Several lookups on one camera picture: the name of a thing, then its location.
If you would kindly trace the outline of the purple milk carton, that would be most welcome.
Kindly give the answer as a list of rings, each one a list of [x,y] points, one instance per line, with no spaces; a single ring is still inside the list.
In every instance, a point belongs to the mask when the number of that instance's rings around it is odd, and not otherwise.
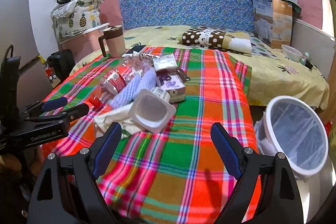
[[[170,95],[170,103],[178,103],[185,100],[186,87],[178,74],[162,73],[157,75],[157,85]]]

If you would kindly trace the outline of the white foam fruit net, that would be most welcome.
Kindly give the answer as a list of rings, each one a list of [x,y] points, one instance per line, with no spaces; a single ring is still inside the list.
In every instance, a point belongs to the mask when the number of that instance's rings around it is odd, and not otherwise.
[[[122,91],[109,101],[112,109],[117,109],[134,101],[142,89],[151,90],[157,86],[157,75],[154,68],[147,70],[143,76],[136,74]]]

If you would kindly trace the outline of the small green bottle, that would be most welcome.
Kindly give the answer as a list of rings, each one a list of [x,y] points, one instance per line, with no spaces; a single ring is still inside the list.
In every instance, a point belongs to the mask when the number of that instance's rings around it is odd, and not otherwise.
[[[299,60],[299,62],[303,65],[303,66],[305,66],[306,64],[307,64],[307,61],[309,61],[309,52],[305,52],[302,56],[301,56],[301,58],[300,58],[300,60]]]

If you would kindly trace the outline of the pink storage box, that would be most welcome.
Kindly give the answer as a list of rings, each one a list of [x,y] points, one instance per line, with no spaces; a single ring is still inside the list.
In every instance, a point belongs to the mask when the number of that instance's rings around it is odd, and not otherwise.
[[[90,28],[82,34],[76,35],[70,39],[66,39],[59,43],[61,50],[71,50],[75,63],[79,63],[81,59],[100,50],[98,38],[102,36],[103,30],[109,27],[109,23]]]

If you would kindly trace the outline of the pineapple print fabric bundle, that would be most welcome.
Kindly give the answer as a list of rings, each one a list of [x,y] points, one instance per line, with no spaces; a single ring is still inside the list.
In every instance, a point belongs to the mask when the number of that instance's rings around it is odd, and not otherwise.
[[[72,0],[51,11],[58,43],[101,25],[99,6],[104,0]]]

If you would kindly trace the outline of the white tissue pack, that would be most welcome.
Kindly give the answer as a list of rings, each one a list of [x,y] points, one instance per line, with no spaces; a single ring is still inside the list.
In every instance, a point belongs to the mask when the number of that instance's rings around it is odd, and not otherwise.
[[[158,72],[173,72],[177,70],[177,62],[173,54],[163,55],[153,60],[155,71]]]

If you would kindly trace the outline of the bedding package box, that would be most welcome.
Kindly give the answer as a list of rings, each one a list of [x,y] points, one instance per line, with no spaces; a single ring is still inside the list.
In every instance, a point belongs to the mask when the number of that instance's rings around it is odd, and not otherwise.
[[[301,7],[291,0],[251,0],[254,35],[271,48],[291,45],[293,20]]]

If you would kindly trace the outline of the colourful plaid cloth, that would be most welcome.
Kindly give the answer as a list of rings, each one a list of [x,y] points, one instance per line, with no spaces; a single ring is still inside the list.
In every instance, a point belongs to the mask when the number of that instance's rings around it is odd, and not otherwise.
[[[210,129],[219,122],[244,147],[256,147],[247,102],[248,65],[227,53],[148,47],[173,54],[190,80],[186,98],[159,134],[123,139],[98,187],[109,207],[147,223],[213,223],[235,179],[224,168]]]

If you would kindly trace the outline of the white bowl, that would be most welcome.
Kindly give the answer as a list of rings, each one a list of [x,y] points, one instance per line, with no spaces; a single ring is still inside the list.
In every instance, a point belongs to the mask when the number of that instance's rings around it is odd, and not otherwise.
[[[285,57],[295,62],[299,62],[302,57],[302,53],[299,50],[286,44],[281,45],[281,51]]]

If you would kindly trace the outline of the patterned paper bag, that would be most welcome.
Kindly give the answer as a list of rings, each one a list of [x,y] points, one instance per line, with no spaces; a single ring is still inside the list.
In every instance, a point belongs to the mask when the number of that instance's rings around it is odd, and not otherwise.
[[[134,66],[137,67],[148,67],[148,66],[154,66],[154,59],[157,59],[158,56],[147,54],[147,53],[138,53],[133,52],[131,56],[131,60]]]

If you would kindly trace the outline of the black bag on floor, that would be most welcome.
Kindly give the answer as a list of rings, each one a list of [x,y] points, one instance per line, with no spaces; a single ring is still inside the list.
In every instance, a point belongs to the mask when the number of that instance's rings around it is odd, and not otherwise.
[[[72,69],[75,67],[75,59],[71,50],[61,50],[52,53],[47,62],[55,71],[61,82],[67,79]]]

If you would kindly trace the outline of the brown polka dot pillow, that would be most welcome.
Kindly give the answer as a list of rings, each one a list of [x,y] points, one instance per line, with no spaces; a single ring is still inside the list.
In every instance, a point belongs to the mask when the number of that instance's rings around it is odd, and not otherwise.
[[[178,40],[185,46],[216,50],[229,50],[246,55],[252,53],[250,35],[245,31],[232,31],[205,26],[190,27]]]

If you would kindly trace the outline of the clear plastic bottle red label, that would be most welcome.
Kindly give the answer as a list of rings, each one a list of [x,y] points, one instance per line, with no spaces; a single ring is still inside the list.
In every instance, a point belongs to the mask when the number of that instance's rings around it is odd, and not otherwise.
[[[89,95],[88,101],[93,109],[102,107],[108,100],[120,94],[140,70],[141,68],[138,68],[135,57],[126,56],[122,58],[116,66],[103,75]]]

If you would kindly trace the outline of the red yellow toy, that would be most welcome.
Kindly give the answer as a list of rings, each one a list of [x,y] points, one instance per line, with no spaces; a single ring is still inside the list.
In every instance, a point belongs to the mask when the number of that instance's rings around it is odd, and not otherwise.
[[[44,70],[45,70],[45,73],[46,73],[46,76],[48,77],[51,85],[53,88],[55,88],[57,86],[57,82],[56,80],[58,79],[57,76],[56,76],[56,73],[54,71],[54,69],[52,67],[50,67],[50,65],[48,64],[47,61],[45,61],[45,59],[39,55],[39,59],[44,67]]]

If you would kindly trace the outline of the white plastic yogurt cup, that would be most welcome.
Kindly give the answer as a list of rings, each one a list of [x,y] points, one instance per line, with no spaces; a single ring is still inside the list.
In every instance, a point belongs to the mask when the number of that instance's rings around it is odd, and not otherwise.
[[[176,113],[170,94],[155,87],[142,89],[129,110],[131,120],[152,133],[160,133]]]

